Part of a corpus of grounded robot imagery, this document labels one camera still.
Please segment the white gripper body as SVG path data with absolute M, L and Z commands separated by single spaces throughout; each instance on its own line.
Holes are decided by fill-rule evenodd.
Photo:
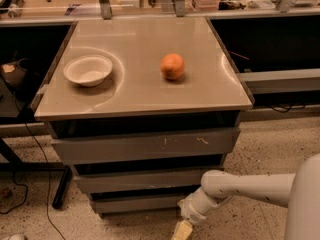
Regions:
M 189 197 L 180 200 L 178 202 L 178 207 L 180 208 L 181 217 L 193 226 L 200 225 L 206 220 L 206 216 L 195 209 L 192 200 Z

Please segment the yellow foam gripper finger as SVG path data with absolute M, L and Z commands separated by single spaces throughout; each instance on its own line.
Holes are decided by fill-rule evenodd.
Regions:
M 188 240 L 193 231 L 193 226 L 186 220 L 179 221 L 174 229 L 171 240 Z

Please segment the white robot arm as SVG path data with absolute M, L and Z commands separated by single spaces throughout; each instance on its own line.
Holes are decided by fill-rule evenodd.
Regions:
M 200 187 L 178 202 L 182 220 L 171 240 L 187 240 L 207 213 L 234 196 L 287 209 L 284 240 L 320 240 L 320 155 L 307 159 L 293 174 L 233 175 L 210 170 Z

